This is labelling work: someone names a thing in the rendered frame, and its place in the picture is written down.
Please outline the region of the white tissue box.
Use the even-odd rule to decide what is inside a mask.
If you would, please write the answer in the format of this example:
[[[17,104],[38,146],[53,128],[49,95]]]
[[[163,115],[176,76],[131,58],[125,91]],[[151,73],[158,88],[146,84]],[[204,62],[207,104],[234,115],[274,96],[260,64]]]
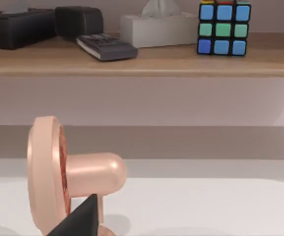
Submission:
[[[174,0],[149,0],[139,15],[120,18],[121,40],[136,48],[189,45],[197,39],[198,17]]]

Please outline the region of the wooden shelf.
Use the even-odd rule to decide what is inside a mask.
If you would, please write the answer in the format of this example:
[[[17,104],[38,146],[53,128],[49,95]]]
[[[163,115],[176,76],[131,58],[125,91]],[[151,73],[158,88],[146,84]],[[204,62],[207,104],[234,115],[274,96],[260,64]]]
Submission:
[[[136,59],[100,62],[52,38],[0,50],[0,76],[284,77],[284,33],[253,32],[244,57],[203,56],[193,45],[142,48]]]

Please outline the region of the grey remote control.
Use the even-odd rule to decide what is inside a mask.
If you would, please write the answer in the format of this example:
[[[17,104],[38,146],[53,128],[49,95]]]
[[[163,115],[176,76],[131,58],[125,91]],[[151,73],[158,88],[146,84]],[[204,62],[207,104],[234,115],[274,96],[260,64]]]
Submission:
[[[76,43],[99,61],[134,59],[138,55],[138,49],[131,44],[104,33],[79,36]]]

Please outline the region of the black rounded box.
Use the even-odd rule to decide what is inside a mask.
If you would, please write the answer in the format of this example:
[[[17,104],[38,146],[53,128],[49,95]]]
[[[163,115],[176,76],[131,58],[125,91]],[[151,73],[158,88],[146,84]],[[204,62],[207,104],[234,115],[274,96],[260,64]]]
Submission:
[[[104,31],[102,12],[85,6],[60,6],[55,8],[55,30],[58,36],[76,38],[100,34]]]

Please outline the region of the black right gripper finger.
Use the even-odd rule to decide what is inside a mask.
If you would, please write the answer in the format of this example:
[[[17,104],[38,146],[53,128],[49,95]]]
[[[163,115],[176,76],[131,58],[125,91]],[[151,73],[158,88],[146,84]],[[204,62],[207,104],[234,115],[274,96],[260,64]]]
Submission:
[[[97,194],[91,194],[47,236],[97,236]]]

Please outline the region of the colourful puzzle cube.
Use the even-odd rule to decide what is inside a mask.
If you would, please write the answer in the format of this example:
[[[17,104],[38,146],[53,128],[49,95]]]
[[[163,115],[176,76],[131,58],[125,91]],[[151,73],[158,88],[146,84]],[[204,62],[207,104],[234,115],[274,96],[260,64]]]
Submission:
[[[251,3],[245,0],[201,0],[197,54],[244,57],[251,11]]]

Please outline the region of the pink desk fan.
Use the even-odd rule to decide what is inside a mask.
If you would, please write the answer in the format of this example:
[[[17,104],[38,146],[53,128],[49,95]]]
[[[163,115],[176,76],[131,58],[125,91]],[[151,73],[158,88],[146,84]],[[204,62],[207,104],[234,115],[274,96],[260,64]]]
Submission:
[[[27,179],[32,219],[47,236],[91,194],[97,194],[97,236],[106,228],[103,197],[126,182],[126,165],[113,153],[68,155],[63,126],[54,116],[38,117],[29,131]]]

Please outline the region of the black tissue box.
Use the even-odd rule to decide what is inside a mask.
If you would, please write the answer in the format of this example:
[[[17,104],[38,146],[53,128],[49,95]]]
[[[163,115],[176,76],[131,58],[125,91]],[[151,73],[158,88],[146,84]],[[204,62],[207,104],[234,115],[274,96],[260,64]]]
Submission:
[[[29,8],[14,14],[0,11],[0,49],[14,50],[55,36],[53,9]]]

